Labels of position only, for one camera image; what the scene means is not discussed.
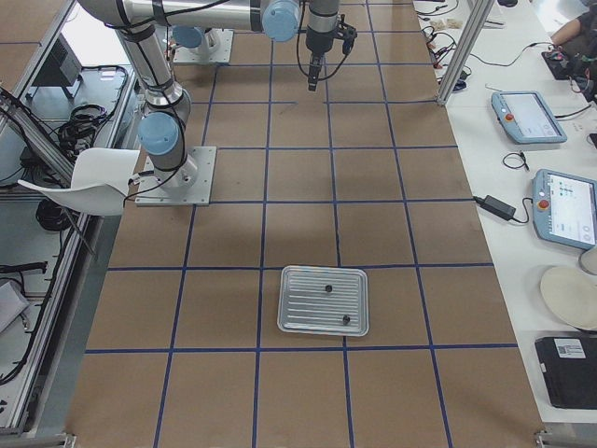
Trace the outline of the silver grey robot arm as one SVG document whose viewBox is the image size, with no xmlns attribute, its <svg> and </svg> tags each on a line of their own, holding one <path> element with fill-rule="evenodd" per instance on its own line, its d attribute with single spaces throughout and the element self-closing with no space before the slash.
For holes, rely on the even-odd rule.
<svg viewBox="0 0 597 448">
<path fill-rule="evenodd" d="M 158 185 L 190 187 L 198 164 L 191 159 L 185 128 L 188 92 L 174 79 L 156 33 L 158 26 L 262 32 L 275 42 L 306 35 L 311 53 L 303 74 L 315 91 L 326 54 L 336 41 L 349 55 L 357 31 L 339 12 L 337 1 L 83 1 L 92 17 L 115 30 L 145 90 L 148 113 L 138 136 L 153 164 Z"/>
</svg>

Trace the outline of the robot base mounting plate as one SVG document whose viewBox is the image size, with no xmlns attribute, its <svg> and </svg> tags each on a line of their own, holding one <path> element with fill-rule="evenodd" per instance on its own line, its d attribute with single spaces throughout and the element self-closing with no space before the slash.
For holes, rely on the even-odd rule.
<svg viewBox="0 0 597 448">
<path fill-rule="evenodd" d="M 208 205 L 214 178 L 216 147 L 192 147 L 187 151 L 187 161 L 168 182 L 161 184 L 169 174 L 154 169 L 146 157 L 145 170 L 153 175 L 143 176 L 134 197 L 138 206 Z"/>
</svg>

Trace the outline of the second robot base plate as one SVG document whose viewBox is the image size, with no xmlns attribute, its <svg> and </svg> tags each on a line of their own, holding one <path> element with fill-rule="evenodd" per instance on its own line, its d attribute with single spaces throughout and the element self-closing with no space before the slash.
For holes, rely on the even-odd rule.
<svg viewBox="0 0 597 448">
<path fill-rule="evenodd" d="M 191 53 L 186 49 L 177 49 L 174 42 L 171 46 L 171 50 L 174 57 L 174 63 L 177 64 L 228 64 L 231 54 L 231 47 L 233 41 L 233 31 L 229 29 L 216 29 L 212 28 L 220 38 L 220 47 L 211 57 L 208 59 L 201 59 L 199 56 Z"/>
</svg>

